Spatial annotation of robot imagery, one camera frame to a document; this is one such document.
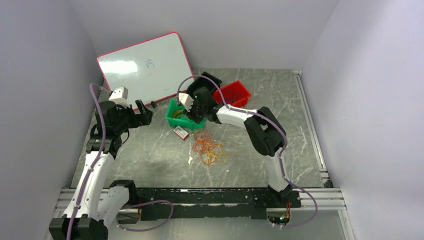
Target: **wall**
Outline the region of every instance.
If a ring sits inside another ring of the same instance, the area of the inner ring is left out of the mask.
[[[102,81],[67,0],[0,3],[0,233],[44,239],[74,173]]]
[[[302,70],[358,240],[424,239],[424,2],[340,0]]]
[[[70,0],[98,54],[176,31],[193,67],[300,70],[338,0]]]

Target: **table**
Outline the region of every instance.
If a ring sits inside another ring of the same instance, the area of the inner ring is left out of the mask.
[[[320,164],[316,156],[311,129],[306,117],[299,84],[291,70],[194,68],[194,74],[206,71],[222,80],[225,86],[236,80],[252,94],[246,109],[268,107],[285,129],[289,141],[284,151],[290,179],[301,187],[323,187]],[[107,100],[100,94],[99,100]],[[118,179],[134,180],[137,187],[222,188],[265,187],[268,174],[265,157],[253,148],[247,132],[227,124],[205,123],[205,130],[217,142],[233,143],[233,153],[226,164],[204,165],[197,152],[191,150],[193,132],[185,141],[179,138],[165,114],[170,100],[157,103],[152,123],[131,129],[128,141],[120,148],[110,169],[105,188]],[[91,126],[95,124],[94,116]],[[70,187],[75,188],[85,162],[85,144],[82,147]]]

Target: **whiteboard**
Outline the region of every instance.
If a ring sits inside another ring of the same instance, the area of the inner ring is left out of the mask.
[[[138,99],[148,105],[175,95],[180,83],[193,75],[176,32],[102,54],[97,62],[110,90],[128,89],[127,100],[133,109]],[[186,81],[181,90],[190,83]]]

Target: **white wall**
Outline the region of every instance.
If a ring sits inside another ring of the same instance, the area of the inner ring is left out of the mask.
[[[338,0],[70,0],[98,54],[176,31],[193,67],[300,70]]]
[[[44,239],[68,186],[101,82],[67,0],[0,3],[0,239]]]
[[[424,239],[424,2],[340,0],[302,71],[358,240]]]

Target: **gray marble tabletop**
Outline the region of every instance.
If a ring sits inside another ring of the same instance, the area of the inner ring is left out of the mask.
[[[287,172],[301,187],[322,187],[320,166],[301,100],[298,83],[292,71],[274,69],[194,68],[194,74],[206,71],[222,80],[222,87],[240,80],[251,93],[246,109],[268,107],[285,129],[289,141],[284,151]],[[99,99],[107,99],[100,94]],[[191,150],[193,133],[185,141],[168,124],[165,114],[170,100],[157,103],[152,123],[131,129],[128,141],[120,148],[104,187],[118,179],[134,180],[137,187],[265,187],[268,174],[265,157],[256,152],[250,138],[241,128],[206,122],[204,129],[219,143],[233,143],[226,164],[204,165],[197,152]],[[81,177],[85,146],[77,164],[71,188]]]

